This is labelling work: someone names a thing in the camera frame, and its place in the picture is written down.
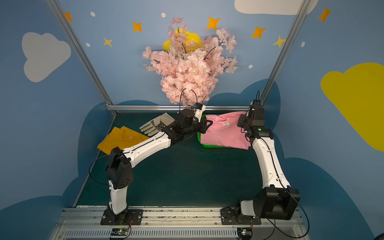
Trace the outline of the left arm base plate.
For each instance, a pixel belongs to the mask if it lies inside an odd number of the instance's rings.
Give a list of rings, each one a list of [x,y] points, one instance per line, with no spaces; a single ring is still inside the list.
[[[114,212],[107,208],[102,216],[100,225],[102,226],[114,226],[114,225],[131,225],[138,226],[141,224],[144,211],[141,209],[125,209],[120,214],[114,214]]]

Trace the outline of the pink t-shirt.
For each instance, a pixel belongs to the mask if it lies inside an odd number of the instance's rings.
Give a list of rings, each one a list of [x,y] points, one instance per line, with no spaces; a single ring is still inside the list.
[[[251,144],[246,140],[245,133],[242,133],[241,128],[237,126],[240,115],[245,113],[206,115],[206,119],[213,121],[213,124],[201,135],[201,143],[248,150]]]

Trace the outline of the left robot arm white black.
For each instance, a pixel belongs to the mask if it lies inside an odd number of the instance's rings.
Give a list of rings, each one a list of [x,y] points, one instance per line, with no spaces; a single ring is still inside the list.
[[[174,122],[148,140],[123,150],[112,150],[106,174],[110,191],[108,211],[113,217],[121,217],[127,212],[127,190],[134,179],[133,168],[153,154],[183,141],[188,134],[206,133],[213,121],[202,119],[205,110],[205,105],[196,103],[179,112]]]

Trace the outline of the yellow t-shirt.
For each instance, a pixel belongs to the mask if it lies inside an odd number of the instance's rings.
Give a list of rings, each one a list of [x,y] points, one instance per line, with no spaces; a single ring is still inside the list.
[[[112,149],[116,147],[118,147],[120,150],[123,150],[125,148],[135,146],[148,139],[149,137],[133,131],[127,127],[114,127],[97,148],[101,152],[109,155]]]

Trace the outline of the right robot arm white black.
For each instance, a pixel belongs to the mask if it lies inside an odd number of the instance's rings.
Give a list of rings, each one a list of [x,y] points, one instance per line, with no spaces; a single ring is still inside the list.
[[[264,116],[265,108],[252,103],[238,121],[238,127],[244,130],[246,139],[256,153],[263,180],[263,189],[253,200],[241,201],[238,212],[241,216],[258,219],[290,220],[301,196],[283,173],[276,153],[275,138],[272,130],[265,127]]]

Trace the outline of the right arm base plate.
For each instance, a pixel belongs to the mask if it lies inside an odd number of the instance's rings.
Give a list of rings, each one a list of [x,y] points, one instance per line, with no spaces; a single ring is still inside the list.
[[[243,215],[238,208],[225,207],[220,210],[222,225],[261,225],[254,216]]]

